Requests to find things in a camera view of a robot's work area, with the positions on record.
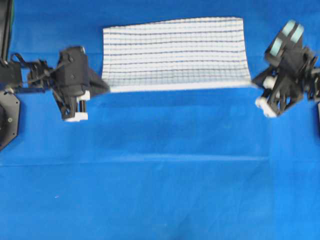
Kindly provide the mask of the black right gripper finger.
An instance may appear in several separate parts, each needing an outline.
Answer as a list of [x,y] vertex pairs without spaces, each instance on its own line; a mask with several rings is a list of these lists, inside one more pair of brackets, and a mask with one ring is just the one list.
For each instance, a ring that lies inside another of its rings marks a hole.
[[252,83],[260,88],[273,88],[275,85],[273,72],[273,69],[265,69],[252,80]]

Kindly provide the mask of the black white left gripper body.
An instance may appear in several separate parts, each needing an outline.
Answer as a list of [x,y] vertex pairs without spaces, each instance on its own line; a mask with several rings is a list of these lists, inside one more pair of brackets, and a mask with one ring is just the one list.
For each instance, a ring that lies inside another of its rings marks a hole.
[[65,122],[88,119],[86,101],[90,100],[88,56],[82,46],[59,53],[52,88],[55,102]]

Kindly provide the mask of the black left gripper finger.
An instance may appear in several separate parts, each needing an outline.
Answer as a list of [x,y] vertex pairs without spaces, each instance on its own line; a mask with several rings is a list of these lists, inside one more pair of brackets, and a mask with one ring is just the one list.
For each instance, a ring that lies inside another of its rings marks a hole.
[[91,68],[88,69],[89,92],[96,97],[110,92],[110,86]]

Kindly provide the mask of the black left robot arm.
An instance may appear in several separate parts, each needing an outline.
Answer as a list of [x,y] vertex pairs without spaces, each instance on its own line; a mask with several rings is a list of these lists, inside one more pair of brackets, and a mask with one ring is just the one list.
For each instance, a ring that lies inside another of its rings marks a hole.
[[45,60],[27,62],[20,54],[12,54],[10,61],[0,61],[0,89],[6,94],[51,90],[65,122],[87,120],[87,101],[110,91],[109,85],[90,68],[83,46],[60,51],[56,67],[48,66]]

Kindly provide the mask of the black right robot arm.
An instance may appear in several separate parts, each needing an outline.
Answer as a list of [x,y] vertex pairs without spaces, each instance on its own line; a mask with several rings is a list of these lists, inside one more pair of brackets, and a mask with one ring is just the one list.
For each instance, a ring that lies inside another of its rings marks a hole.
[[320,101],[319,56],[303,45],[304,27],[289,20],[264,52],[268,67],[252,83],[263,89],[255,105],[267,118],[277,118],[307,97]]

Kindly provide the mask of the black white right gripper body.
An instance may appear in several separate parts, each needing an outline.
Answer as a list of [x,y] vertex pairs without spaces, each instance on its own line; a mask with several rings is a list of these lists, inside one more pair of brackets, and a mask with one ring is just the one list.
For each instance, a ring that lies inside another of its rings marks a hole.
[[275,85],[261,88],[255,105],[268,118],[276,118],[301,101],[304,96],[317,100],[317,55],[303,45],[304,27],[289,20],[264,52],[266,69],[273,69]]

